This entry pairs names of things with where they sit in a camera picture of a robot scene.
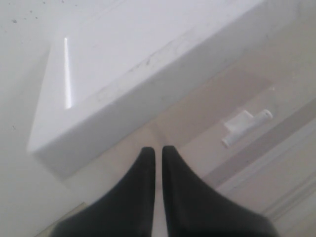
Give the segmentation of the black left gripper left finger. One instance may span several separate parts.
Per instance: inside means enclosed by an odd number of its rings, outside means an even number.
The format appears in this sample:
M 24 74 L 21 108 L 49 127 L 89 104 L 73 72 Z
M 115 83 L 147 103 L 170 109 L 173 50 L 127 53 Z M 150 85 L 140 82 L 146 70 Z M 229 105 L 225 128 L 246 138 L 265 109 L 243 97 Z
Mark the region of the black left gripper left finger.
M 97 202 L 60 222 L 53 237 L 150 237 L 155 204 L 156 158 L 142 148 L 124 177 Z

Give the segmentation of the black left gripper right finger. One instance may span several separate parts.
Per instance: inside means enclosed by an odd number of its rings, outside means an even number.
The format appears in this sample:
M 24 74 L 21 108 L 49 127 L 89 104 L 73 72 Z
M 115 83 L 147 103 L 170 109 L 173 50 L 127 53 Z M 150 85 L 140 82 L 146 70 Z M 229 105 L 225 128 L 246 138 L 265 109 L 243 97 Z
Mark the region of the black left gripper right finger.
M 162 187 L 170 237 L 274 237 L 264 216 L 222 196 L 203 182 L 174 146 L 162 149 Z

